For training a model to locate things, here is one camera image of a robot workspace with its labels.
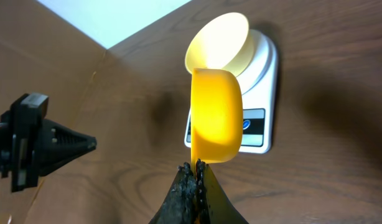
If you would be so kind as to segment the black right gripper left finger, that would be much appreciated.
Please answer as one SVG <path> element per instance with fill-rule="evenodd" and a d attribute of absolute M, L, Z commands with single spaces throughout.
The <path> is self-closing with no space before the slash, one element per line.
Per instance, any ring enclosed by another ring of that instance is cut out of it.
<path fill-rule="evenodd" d="M 177 174 L 165 199 L 149 224 L 193 224 L 197 217 L 195 208 L 196 179 L 191 165 L 184 162 L 177 167 Z"/>

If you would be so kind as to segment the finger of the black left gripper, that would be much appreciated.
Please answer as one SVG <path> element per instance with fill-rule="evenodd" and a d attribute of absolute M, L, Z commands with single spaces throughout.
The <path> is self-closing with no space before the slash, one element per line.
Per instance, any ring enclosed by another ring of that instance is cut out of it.
<path fill-rule="evenodd" d="M 38 133 L 39 176 L 51 174 L 69 162 L 94 151 L 96 147 L 95 137 L 44 119 Z"/>

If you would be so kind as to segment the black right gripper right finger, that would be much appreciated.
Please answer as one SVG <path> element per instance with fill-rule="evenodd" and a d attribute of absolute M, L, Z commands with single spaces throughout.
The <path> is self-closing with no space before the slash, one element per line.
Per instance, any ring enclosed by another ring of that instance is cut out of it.
<path fill-rule="evenodd" d="M 248 224 L 229 201 L 212 169 L 200 159 L 197 171 L 197 223 Z"/>

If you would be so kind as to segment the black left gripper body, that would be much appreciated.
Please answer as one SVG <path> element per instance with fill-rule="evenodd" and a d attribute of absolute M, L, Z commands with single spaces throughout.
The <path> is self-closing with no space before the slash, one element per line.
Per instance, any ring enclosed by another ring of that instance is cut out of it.
<path fill-rule="evenodd" d="M 47 114 L 49 97 L 25 93 L 0 116 L 0 174 L 11 177 L 11 192 L 37 186 L 37 136 Z"/>

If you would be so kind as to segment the yellow measuring scoop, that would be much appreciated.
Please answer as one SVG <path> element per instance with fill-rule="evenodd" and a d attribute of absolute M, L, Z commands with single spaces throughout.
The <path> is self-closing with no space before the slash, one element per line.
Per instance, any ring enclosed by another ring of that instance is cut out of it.
<path fill-rule="evenodd" d="M 190 102 L 191 167 L 197 161 L 222 163 L 240 150 L 243 104 L 235 76 L 225 70 L 196 68 Z"/>

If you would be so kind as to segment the white digital kitchen scale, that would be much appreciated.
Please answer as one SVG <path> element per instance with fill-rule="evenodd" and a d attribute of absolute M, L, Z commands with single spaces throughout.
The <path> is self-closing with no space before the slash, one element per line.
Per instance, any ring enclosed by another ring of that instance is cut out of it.
<path fill-rule="evenodd" d="M 271 148 L 277 85 L 278 53 L 272 40 L 258 30 L 249 32 L 255 55 L 237 76 L 243 100 L 240 152 L 264 154 Z"/>

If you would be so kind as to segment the yellow bowl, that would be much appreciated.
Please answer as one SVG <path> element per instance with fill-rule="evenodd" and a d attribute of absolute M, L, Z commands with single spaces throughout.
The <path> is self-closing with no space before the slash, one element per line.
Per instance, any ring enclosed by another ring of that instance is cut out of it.
<path fill-rule="evenodd" d="M 189 73 L 208 68 L 226 70 L 237 77 L 252 61 L 255 46 L 247 17 L 229 12 L 200 29 L 186 51 L 185 67 Z"/>

